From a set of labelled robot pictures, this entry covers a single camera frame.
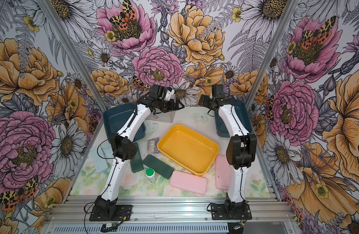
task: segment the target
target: black mounting plate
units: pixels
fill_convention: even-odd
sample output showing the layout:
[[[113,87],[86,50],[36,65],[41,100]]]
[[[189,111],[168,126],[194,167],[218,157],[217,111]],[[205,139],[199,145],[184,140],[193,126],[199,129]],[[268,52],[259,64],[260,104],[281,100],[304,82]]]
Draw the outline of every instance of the black mounting plate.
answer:
[[[113,219],[108,219],[107,216],[99,213],[99,211],[94,206],[92,208],[92,212],[90,214],[90,221],[117,221],[120,222],[121,218],[126,217],[125,221],[130,220],[131,209],[133,208],[132,205],[116,205],[116,215]]]
[[[214,210],[214,211],[211,211],[212,220],[238,220],[238,219],[241,219],[242,221],[244,221],[246,219],[247,220],[252,219],[251,210],[250,210],[248,204],[245,204],[242,212],[240,212],[238,214],[233,214],[232,218],[229,218],[228,216],[226,216],[226,210],[225,210],[224,204],[211,204],[210,210]]]

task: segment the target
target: pink container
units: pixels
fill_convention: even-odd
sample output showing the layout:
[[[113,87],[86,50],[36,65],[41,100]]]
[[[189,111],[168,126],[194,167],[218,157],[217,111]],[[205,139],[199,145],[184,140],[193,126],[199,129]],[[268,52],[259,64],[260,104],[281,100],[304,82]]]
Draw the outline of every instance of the pink container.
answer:
[[[173,171],[170,185],[181,190],[203,195],[207,190],[207,179],[181,171]]]
[[[226,156],[218,154],[215,160],[216,164],[216,188],[229,190],[230,187],[230,165]]]

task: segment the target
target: yellow tray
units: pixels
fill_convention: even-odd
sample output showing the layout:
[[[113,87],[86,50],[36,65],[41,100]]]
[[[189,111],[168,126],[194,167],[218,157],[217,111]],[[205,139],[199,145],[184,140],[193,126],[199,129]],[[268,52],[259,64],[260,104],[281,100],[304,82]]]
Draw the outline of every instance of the yellow tray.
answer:
[[[158,142],[157,148],[197,176],[209,170],[219,151],[216,142],[182,124],[174,125]]]

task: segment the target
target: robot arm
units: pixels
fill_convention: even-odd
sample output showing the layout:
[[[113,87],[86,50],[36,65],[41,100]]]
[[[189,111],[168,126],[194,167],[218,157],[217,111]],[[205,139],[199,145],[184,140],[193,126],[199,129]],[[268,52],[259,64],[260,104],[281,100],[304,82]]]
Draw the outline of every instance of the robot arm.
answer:
[[[202,95],[199,105],[216,111],[224,121],[230,137],[226,150],[226,158],[230,165],[230,187],[224,203],[228,217],[239,217],[246,212],[244,186],[248,168],[255,160],[257,138],[243,126],[238,118],[235,107],[226,98],[222,85],[212,86],[212,96]]]
[[[90,216],[90,221],[94,221],[94,216],[99,218],[97,219],[98,221],[111,221],[115,218],[120,182],[128,162],[137,152],[135,145],[132,143],[135,134],[151,112],[156,112],[155,109],[159,109],[162,112],[169,112],[184,108],[184,105],[178,99],[176,102],[171,99],[173,94],[174,90],[171,88],[166,89],[163,86],[153,85],[148,95],[140,97],[130,118],[116,133],[114,139],[110,140],[113,156],[116,160],[113,161],[112,169],[102,194],[100,194],[95,201],[95,206],[92,211],[94,215]]]

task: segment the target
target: white bottle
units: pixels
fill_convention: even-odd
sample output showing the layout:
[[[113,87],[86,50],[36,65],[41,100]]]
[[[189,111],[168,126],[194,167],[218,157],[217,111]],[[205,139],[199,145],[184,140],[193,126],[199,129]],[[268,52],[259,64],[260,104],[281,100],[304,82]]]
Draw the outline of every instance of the white bottle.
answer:
[[[154,183],[156,181],[156,173],[155,173],[154,169],[148,168],[146,170],[146,177],[148,178],[149,181]]]

